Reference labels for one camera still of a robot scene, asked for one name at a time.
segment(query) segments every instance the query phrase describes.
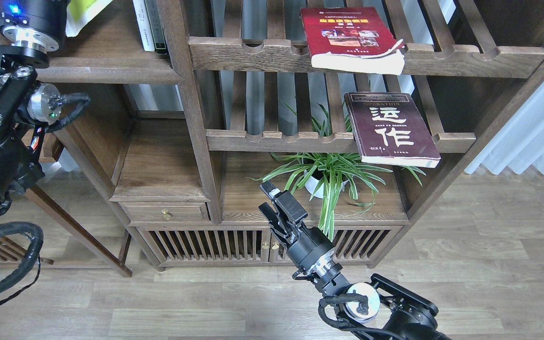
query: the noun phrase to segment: potted plant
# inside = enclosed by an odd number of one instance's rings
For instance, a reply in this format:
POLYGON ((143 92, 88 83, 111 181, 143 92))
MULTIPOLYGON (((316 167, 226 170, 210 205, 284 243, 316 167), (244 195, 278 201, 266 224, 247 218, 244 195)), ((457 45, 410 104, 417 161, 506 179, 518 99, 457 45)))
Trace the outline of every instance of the potted plant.
MULTIPOLYGON (((326 121, 320 123, 316 118, 312 118, 313 129, 320 136, 331 135, 329 121, 329 112, 321 104, 318 104, 326 115, 326 121)), ((297 114, 293 108, 287 105, 294 114, 297 114)), ((345 117, 346 131, 352 132, 352 125, 348 117, 345 117)), ((339 195, 345 185, 349 184, 349 196, 354 205, 365 207, 365 210, 359 213, 365 213, 375 203, 375 194, 378 189, 375 184, 386 182, 375 172, 392 172, 391 169, 375 166, 374 164, 363 163, 360 160, 359 153, 295 153, 290 155, 275 155, 277 161, 285 162, 283 165, 268 172, 265 176, 254 180, 268 181, 280 174, 290 173, 289 179, 285 185, 285 190, 290 190, 293 194, 297 189, 306 187, 311 193, 310 200, 319 196, 322 192, 322 207, 320 209, 320 221, 318 228, 332 241, 335 230, 335 206, 339 200, 339 195), (358 189, 356 181, 360 180, 369 189, 371 189, 372 200, 369 203, 358 203, 358 189)), ((404 166, 421 184, 417 174, 425 173, 414 166, 404 166)))

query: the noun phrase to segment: wooden bookshelf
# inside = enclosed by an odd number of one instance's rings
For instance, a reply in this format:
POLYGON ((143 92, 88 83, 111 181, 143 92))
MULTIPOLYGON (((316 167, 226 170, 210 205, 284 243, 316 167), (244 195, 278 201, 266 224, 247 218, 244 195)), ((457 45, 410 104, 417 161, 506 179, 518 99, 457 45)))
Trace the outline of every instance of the wooden bookshelf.
MULTIPOLYGON (((400 0, 384 0, 378 8, 405 40, 404 74, 413 76, 414 99, 442 161, 426 170, 423 186, 401 170, 384 177, 387 185, 378 187, 366 213, 354 213, 360 207, 342 195, 336 212, 342 260, 380 261, 544 81, 544 2, 522 0, 517 8, 500 1, 454 2, 449 24, 436 0, 404 5, 419 4, 430 44, 414 42, 400 0)), ((324 6, 322 0, 306 3, 324 6)), ((130 0, 113 1, 51 54, 40 80, 74 83, 59 88, 97 98, 86 116, 57 136, 158 269, 287 263, 280 248, 264 247, 274 242, 257 210, 266 199, 247 177, 278 165, 271 151, 356 152, 343 124, 338 72, 312 68, 307 43, 287 39, 284 0, 267 1, 267 37, 259 41, 240 36, 243 0, 226 0, 221 37, 213 34, 211 0, 157 4, 169 56, 143 51, 130 0), (234 71, 228 126, 220 110, 220 70, 234 71), (265 72, 265 127, 254 135, 246 132, 248 71, 265 72), (278 127, 278 72, 295 73, 294 136, 278 127), (324 73, 329 137, 311 127, 308 72, 324 73), (177 84, 184 110, 138 112, 116 84, 177 84), (162 212, 167 209, 169 219, 162 212)), ((397 77, 384 81, 387 91, 400 90, 397 77)), ((354 83, 359 91, 370 90, 367 75, 354 75, 354 83)), ((361 194, 367 197, 368 190, 361 194)), ((320 203, 305 191, 296 197, 309 212, 307 224, 316 225, 320 203)))

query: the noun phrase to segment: wooden table leg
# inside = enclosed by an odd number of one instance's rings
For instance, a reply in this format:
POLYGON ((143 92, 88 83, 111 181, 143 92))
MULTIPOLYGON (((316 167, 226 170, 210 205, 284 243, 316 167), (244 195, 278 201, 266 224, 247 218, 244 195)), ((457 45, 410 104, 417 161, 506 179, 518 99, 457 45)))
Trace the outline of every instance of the wooden table leg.
POLYGON ((25 196, 35 203, 41 210, 50 215, 71 235, 76 237, 87 249, 98 256, 101 260, 109 264, 112 269, 118 271, 121 276, 131 277, 131 269, 114 256, 102 243, 93 237, 85 228, 81 226, 71 215, 69 215, 61 206, 58 205, 50 196, 48 196, 40 187, 34 185, 26 190, 25 196))

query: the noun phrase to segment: drawer knob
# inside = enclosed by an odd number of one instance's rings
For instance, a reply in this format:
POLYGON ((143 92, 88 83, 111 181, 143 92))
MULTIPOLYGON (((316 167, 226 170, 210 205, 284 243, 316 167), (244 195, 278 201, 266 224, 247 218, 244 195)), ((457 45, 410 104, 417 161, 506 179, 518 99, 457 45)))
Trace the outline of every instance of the drawer knob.
POLYGON ((171 214, 169 213, 167 209, 161 210, 161 213, 162 213, 162 219, 168 220, 168 221, 171 220, 171 214))

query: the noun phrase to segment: cabinet door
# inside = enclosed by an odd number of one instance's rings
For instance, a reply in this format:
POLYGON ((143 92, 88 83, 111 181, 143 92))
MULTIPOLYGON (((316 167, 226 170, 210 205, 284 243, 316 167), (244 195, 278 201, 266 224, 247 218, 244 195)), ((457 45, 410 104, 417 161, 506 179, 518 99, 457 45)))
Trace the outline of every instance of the cabinet door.
POLYGON ((269 228, 138 227, 162 267, 267 263, 269 228))
MULTIPOLYGON (((401 228, 402 226, 335 226, 334 259, 342 264, 371 262, 382 253, 401 228)), ((270 262, 291 263, 285 249, 282 246, 276 247, 274 236, 272 236, 271 245, 270 262)))

